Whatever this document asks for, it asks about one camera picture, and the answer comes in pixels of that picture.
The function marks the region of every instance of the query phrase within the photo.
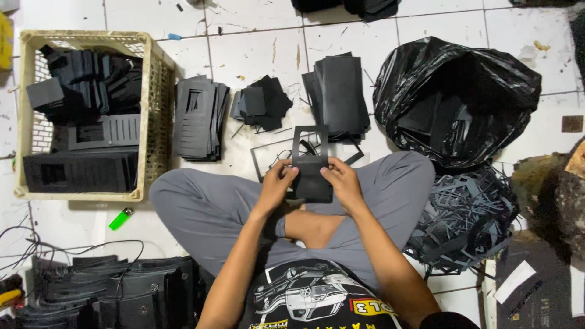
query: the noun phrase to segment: blue object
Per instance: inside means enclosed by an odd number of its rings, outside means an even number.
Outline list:
[[[181,40],[182,39],[180,35],[176,35],[176,34],[173,34],[173,33],[169,33],[168,34],[168,38],[171,39],[171,40]]]

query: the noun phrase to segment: hand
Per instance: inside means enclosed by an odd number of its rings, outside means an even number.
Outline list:
[[[292,162],[291,159],[280,160],[266,173],[255,210],[269,216],[283,202],[287,189],[298,175],[297,167],[289,167]]]
[[[348,215],[366,206],[357,173],[336,157],[329,157],[329,168],[321,168],[321,175],[331,185],[341,206]]]

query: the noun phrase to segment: person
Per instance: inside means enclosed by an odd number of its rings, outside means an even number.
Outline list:
[[[396,152],[355,170],[329,164],[330,204],[284,203],[299,175],[291,160],[263,184],[194,169],[153,183],[162,222],[216,276],[197,329],[477,328],[441,312],[401,253],[433,185],[431,162]]]

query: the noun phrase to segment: white tile floor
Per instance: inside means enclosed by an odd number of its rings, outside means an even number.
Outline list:
[[[178,10],[177,2],[183,11]],[[393,49],[425,36],[470,47],[492,47],[509,52],[543,75],[540,109],[526,132],[500,154],[497,160],[501,163],[495,166],[504,166],[511,174],[512,164],[518,159],[567,151],[582,135],[560,132],[562,115],[585,114],[585,93],[575,65],[565,9],[511,9],[508,0],[402,0],[396,18],[365,24],[342,8],[302,16],[289,1],[274,0],[207,0],[205,6],[198,8],[190,7],[184,0],[86,0],[83,4],[54,0],[50,5],[42,0],[21,0],[21,3],[22,9],[12,15],[16,33],[24,29],[148,32],[176,61],[179,76],[207,74],[232,87],[232,91],[265,74],[276,76],[294,101],[283,120],[285,128],[313,123],[308,106],[301,101],[306,97],[301,74],[312,70],[314,62],[326,55],[351,51],[362,58],[363,68],[376,79],[380,65]],[[218,28],[222,28],[222,36],[218,35]],[[169,33],[181,35],[183,40],[168,40]],[[535,40],[549,45],[550,50],[537,50]],[[15,71],[20,67],[19,55],[17,43]],[[18,84],[17,74],[0,75],[0,157],[16,148],[18,91],[9,94],[8,90]],[[364,95],[370,112],[371,85],[365,74]],[[366,134],[362,149],[374,161],[392,149],[383,129],[370,118],[372,129]],[[248,150],[292,137],[292,131],[256,135],[245,128],[230,139],[238,126],[228,120],[222,163],[183,166],[255,179]],[[9,161],[0,161],[0,184],[6,186],[1,189],[0,198],[8,201],[0,206],[3,227],[18,224],[29,206],[12,197],[9,186],[14,176]],[[128,205],[32,201],[30,206],[43,240],[62,247],[132,238],[147,241],[145,257],[183,253],[149,204],[134,205],[136,214],[116,232],[109,231],[106,225]],[[20,235],[0,241],[8,247],[2,248],[2,255],[23,252],[26,244],[18,241]],[[94,255],[118,253],[133,258],[137,252],[137,245],[110,245]],[[67,261],[62,255],[56,255],[56,259]],[[0,265],[9,260],[2,258]],[[422,265],[414,261],[413,265],[421,274],[424,272]],[[475,288],[478,285],[477,276],[469,271],[461,276],[429,280],[429,287],[443,309],[460,312],[480,324]]]

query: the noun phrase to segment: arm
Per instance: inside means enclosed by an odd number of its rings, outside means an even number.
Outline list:
[[[384,227],[366,205],[356,172],[330,157],[331,169],[321,174],[333,185],[335,195],[356,223],[357,230],[380,283],[381,297],[413,328],[430,314],[441,312],[431,291]]]
[[[298,168],[287,167],[290,163],[291,160],[281,160],[266,173],[258,203],[209,290],[197,329],[231,329],[238,323],[266,219],[282,203],[287,188],[298,174]]]

